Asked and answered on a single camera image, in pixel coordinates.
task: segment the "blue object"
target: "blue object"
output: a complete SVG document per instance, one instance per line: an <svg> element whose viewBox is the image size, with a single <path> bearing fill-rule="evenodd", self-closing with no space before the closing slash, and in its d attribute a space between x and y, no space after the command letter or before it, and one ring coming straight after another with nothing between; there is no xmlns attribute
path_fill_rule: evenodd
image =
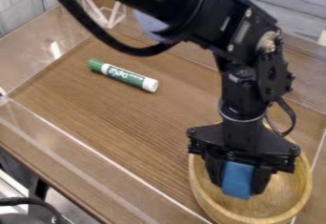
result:
<svg viewBox="0 0 326 224"><path fill-rule="evenodd" d="M254 166L227 161L222 177L223 194L248 200L254 171Z"/></svg>

